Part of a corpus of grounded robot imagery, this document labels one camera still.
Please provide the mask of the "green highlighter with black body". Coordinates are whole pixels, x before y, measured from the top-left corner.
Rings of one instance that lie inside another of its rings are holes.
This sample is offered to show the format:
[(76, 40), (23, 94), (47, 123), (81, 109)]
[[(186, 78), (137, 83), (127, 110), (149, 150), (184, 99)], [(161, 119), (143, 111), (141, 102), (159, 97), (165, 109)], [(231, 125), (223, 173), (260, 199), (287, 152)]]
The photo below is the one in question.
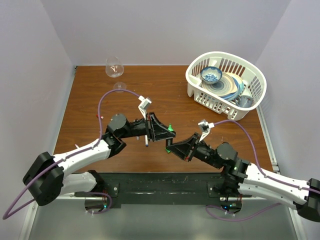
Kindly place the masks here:
[(173, 131), (174, 131), (174, 129), (172, 128), (172, 124), (171, 124), (171, 123), (169, 124), (167, 130), (170, 131), (170, 132), (173, 132)]

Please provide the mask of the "white blue acrylic marker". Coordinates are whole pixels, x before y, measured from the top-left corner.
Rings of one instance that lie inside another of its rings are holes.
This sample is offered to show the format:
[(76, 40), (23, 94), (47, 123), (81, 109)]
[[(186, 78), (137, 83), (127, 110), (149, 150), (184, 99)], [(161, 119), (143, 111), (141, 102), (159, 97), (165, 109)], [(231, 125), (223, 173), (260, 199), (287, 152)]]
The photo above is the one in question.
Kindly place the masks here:
[(144, 143), (145, 143), (146, 147), (149, 146), (149, 140), (148, 140), (148, 136), (147, 135), (144, 136)]

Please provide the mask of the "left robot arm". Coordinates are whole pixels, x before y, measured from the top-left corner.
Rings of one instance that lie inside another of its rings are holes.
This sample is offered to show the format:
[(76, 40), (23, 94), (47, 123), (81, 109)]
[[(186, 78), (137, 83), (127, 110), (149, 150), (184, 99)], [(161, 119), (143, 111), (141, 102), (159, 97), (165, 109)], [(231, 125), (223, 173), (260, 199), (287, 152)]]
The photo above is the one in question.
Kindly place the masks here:
[(38, 155), (22, 182), (39, 206), (45, 206), (63, 194), (88, 192), (99, 196), (104, 190), (104, 181), (99, 174), (94, 170), (82, 174), (75, 172), (119, 154), (126, 147), (124, 138), (140, 136), (157, 142), (174, 138), (176, 132), (161, 123), (153, 112), (133, 122), (119, 113), (111, 118), (106, 132), (93, 142), (65, 153)]

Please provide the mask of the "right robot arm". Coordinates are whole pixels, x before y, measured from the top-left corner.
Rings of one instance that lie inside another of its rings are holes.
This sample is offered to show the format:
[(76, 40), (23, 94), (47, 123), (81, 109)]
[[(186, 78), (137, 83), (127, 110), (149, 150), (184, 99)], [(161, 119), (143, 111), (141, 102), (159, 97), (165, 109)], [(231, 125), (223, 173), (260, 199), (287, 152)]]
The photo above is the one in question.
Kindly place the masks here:
[(183, 161), (196, 158), (221, 169), (223, 182), (213, 189), (225, 197), (248, 195), (273, 200), (297, 211), (304, 219), (320, 220), (320, 182), (317, 179), (298, 180), (263, 170), (241, 159), (229, 143), (211, 148), (197, 133), (180, 142), (170, 138), (165, 148)]

